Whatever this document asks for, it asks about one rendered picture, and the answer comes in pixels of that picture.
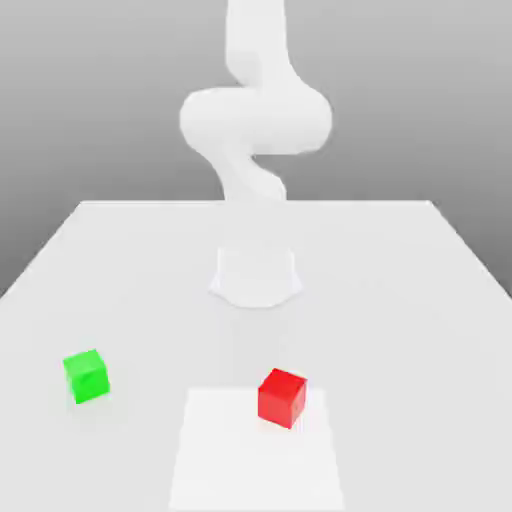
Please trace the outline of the small green cube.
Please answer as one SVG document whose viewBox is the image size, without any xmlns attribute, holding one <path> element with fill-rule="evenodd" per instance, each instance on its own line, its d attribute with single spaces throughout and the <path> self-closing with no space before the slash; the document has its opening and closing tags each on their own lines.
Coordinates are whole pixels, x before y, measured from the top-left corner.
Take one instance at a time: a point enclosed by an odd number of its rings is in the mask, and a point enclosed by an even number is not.
<svg viewBox="0 0 512 512">
<path fill-rule="evenodd" d="M 107 366 L 96 349 L 64 358 L 63 366 L 76 404 L 110 392 Z"/>
</svg>

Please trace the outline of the small red cube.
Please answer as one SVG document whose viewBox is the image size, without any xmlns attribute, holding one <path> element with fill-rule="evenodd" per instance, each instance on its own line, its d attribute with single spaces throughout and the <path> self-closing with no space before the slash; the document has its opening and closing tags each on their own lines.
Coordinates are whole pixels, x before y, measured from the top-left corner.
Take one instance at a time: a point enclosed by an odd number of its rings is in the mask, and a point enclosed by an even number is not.
<svg viewBox="0 0 512 512">
<path fill-rule="evenodd" d="M 307 383 L 306 378 L 273 368 L 258 388 L 258 416 L 291 429 L 305 408 Z"/>
</svg>

